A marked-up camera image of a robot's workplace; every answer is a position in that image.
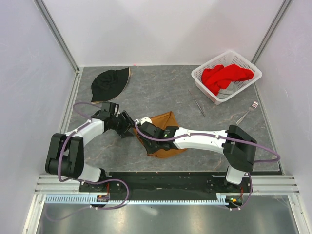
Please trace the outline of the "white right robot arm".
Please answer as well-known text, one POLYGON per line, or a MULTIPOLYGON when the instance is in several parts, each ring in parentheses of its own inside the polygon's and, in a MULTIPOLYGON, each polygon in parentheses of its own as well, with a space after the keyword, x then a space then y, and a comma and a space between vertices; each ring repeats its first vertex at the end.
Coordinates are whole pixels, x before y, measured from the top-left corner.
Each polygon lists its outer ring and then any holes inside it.
POLYGON ((231 125, 227 130, 197 131, 177 126, 164 130, 150 121, 135 120, 135 128, 147 153, 159 150, 199 149, 225 156, 229 163, 223 186, 229 192, 236 191, 247 172, 254 167, 257 141, 240 127, 231 125))

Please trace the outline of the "orange cloth napkin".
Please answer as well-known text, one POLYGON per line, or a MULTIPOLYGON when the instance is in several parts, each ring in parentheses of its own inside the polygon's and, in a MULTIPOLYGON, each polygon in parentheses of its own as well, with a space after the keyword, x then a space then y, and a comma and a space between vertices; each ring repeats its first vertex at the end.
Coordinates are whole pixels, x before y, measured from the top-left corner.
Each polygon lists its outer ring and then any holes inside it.
MULTIPOLYGON (((175 118, 175 115, 172 111, 163 113, 161 115, 158 116, 154 116, 154 117, 150 117, 152 123, 156 126, 159 127, 161 129, 165 129, 168 126, 177 126, 179 127, 179 124, 175 118)), ((135 127, 133 127, 133 132, 136 135, 136 137, 138 138, 138 140, 140 141, 140 143, 144 146, 144 148, 147 151, 147 155, 148 156, 153 156, 153 157, 157 157, 157 158, 169 158, 178 154, 181 154, 185 151, 187 151, 187 149, 169 149, 169 150, 164 150, 164 149, 159 149, 157 151, 154 151, 152 153, 150 153, 147 149, 147 147, 144 145, 143 140, 140 138, 140 136, 138 135, 137 130, 135 129, 135 127)))

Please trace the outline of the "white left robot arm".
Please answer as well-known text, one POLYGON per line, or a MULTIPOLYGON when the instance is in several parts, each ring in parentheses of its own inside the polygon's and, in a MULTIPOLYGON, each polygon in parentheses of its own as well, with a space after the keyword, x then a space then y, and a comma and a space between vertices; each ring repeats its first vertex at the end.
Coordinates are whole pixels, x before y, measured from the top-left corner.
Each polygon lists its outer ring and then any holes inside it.
POLYGON ((107 186, 105 170, 85 162, 84 147, 108 130, 116 131, 121 138, 132 137, 130 129, 133 127, 134 121, 126 111, 119 111, 118 104, 103 102, 100 109, 81 126, 64 134, 52 135, 45 171, 58 176, 61 182, 69 179, 84 181, 101 192, 107 186))

